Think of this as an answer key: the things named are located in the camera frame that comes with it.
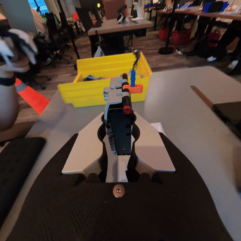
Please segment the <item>yellow storage bin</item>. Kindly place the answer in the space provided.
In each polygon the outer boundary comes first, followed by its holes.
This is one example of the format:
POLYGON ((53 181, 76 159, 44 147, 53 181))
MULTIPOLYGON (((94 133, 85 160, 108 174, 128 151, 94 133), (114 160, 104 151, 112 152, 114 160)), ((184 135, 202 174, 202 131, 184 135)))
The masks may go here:
POLYGON ((119 77, 128 74, 136 61, 134 53, 102 56, 77 60, 77 76, 73 83, 59 84, 62 100, 74 107, 105 105, 103 90, 110 84, 110 79, 84 81, 87 75, 94 77, 119 77))

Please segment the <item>black and white handheld device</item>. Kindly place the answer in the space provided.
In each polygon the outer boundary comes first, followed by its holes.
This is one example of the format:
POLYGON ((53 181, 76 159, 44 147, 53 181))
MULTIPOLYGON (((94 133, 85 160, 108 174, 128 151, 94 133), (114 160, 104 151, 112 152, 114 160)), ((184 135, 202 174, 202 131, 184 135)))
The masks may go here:
POLYGON ((119 8, 117 10, 117 12, 119 13, 119 16, 117 17, 117 23, 121 24, 122 22, 127 22, 129 23, 129 19, 128 17, 125 16, 125 14, 123 14, 123 10, 127 9, 127 5, 123 5, 121 8, 119 8))

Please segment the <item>black office chair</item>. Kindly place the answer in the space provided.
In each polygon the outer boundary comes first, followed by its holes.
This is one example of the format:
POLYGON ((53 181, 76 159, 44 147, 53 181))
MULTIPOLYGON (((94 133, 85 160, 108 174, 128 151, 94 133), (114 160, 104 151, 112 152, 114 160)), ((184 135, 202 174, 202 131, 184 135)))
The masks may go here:
POLYGON ((48 48, 51 53, 55 54, 51 61, 52 66, 56 67, 57 60, 65 60, 67 64, 70 64, 70 61, 67 60, 66 57, 69 57, 70 59, 73 59, 73 57, 70 55, 65 55, 65 50, 72 49, 72 47, 70 47, 70 45, 68 45, 65 41, 67 40, 66 37, 59 32, 56 26, 54 14, 45 13, 45 16, 47 19, 46 25, 48 28, 49 38, 51 42, 48 44, 48 48))

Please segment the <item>person's left forearm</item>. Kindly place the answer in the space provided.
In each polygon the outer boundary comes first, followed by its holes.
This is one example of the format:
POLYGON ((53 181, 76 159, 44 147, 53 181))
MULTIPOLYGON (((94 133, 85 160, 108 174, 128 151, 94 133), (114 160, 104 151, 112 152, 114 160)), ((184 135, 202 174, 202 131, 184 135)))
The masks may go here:
POLYGON ((15 85, 0 85, 0 132, 13 127, 20 110, 15 85))

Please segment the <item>brown cardboard box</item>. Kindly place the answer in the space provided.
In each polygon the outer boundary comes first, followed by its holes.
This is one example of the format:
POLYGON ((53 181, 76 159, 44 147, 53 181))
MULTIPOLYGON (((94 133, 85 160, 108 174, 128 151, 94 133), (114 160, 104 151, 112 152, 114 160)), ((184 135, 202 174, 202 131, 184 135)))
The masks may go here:
POLYGON ((126 0, 102 0, 106 20, 117 19, 120 15, 118 10, 127 5, 126 0))

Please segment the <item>blue storage bin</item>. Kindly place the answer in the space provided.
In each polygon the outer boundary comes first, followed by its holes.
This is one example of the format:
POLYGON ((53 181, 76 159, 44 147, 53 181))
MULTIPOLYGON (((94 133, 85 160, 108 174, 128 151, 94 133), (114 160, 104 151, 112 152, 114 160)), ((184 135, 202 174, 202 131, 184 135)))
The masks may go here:
POLYGON ((228 2, 224 1, 206 1, 203 3, 202 13, 223 12, 227 6, 228 2))

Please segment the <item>black perforated pad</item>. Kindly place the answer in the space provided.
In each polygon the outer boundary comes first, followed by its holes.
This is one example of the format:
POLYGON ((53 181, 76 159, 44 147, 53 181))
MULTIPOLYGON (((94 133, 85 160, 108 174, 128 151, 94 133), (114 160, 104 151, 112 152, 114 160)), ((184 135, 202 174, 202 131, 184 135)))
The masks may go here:
POLYGON ((0 153, 0 227, 2 227, 24 182, 41 153, 42 137, 19 138, 0 153))

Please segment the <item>open instruction manual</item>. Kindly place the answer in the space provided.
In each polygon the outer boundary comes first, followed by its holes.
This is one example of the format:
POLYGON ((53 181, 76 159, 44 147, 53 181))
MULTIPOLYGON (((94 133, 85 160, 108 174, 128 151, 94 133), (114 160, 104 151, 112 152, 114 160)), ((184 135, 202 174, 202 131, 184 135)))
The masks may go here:
POLYGON ((161 122, 154 122, 150 123, 159 133, 163 133, 166 136, 166 133, 164 131, 164 128, 161 124, 161 122))

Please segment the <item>black and grey brick assembly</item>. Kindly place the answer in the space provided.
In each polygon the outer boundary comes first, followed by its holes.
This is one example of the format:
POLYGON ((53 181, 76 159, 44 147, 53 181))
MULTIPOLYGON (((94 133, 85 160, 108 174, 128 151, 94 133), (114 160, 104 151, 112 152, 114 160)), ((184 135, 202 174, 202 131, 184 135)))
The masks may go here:
POLYGON ((104 88, 106 101, 104 123, 107 130, 111 153, 113 155, 131 155, 132 102, 131 94, 143 92, 142 84, 135 84, 136 72, 110 79, 109 87, 104 88))

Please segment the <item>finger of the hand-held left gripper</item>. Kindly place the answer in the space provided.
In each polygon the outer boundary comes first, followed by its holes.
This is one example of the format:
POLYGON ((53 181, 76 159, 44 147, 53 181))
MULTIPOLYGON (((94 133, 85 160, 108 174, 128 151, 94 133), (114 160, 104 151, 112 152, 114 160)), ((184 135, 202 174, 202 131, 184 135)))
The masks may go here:
POLYGON ((0 54, 1 56, 14 57, 14 53, 2 37, 0 37, 0 54))
POLYGON ((37 63, 38 48, 32 36, 19 29, 10 29, 10 33, 16 37, 15 41, 18 43, 20 51, 28 57, 32 65, 35 65, 37 63))

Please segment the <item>person's left hand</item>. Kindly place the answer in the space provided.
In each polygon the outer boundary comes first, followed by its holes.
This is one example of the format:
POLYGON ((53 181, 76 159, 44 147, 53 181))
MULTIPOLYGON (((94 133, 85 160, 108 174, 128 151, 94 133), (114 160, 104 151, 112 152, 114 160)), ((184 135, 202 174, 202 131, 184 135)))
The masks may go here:
POLYGON ((11 63, 6 64, 1 62, 0 66, 0 78, 12 78, 14 73, 25 73, 30 69, 29 64, 25 63, 11 63))

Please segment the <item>red canister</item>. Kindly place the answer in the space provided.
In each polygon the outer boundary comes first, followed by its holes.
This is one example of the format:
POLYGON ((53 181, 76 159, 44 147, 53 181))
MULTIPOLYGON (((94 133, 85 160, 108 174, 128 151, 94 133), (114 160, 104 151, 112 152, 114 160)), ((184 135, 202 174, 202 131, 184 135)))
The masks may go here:
POLYGON ((172 34, 171 44, 173 46, 187 45, 190 41, 190 37, 191 29, 187 29, 184 31, 175 30, 172 34))
POLYGON ((169 28, 161 28, 161 29, 159 30, 158 38, 159 38, 160 40, 166 41, 167 38, 168 38, 168 33, 169 33, 169 28))
POLYGON ((219 39, 221 37, 221 32, 219 29, 216 29, 214 32, 211 32, 207 38, 208 47, 216 47, 219 39))

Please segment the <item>pile of kit parts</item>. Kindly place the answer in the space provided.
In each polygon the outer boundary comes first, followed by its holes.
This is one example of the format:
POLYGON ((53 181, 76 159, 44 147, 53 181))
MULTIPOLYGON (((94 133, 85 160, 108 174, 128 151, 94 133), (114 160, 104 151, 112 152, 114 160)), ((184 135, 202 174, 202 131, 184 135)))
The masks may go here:
POLYGON ((92 75, 87 75, 84 78, 84 81, 105 80, 105 79, 111 79, 111 77, 94 77, 92 75))

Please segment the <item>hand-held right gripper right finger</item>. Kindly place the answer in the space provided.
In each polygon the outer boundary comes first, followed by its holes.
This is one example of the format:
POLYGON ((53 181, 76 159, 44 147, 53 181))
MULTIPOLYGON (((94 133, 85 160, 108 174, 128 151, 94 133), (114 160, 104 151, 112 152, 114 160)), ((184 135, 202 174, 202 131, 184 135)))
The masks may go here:
POLYGON ((136 111, 132 115, 131 155, 128 172, 174 173, 176 171, 160 133, 136 111))

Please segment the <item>black floor pole stand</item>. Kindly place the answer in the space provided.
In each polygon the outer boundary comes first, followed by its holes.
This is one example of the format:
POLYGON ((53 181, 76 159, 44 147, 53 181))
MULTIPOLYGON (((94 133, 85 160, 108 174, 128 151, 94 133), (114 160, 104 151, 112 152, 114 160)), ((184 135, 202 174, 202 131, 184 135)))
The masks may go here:
POLYGON ((173 30, 173 21, 174 21, 174 15, 175 15, 175 9, 177 6, 177 2, 178 0, 174 0, 173 1, 173 8, 172 8, 172 12, 171 12, 171 16, 170 16, 170 21, 169 21, 169 32, 168 32, 168 36, 167 36, 167 41, 166 41, 166 46, 165 47, 161 47, 158 51, 159 54, 161 55, 169 55, 172 54, 174 49, 173 47, 169 47, 169 42, 170 42, 170 36, 173 30))

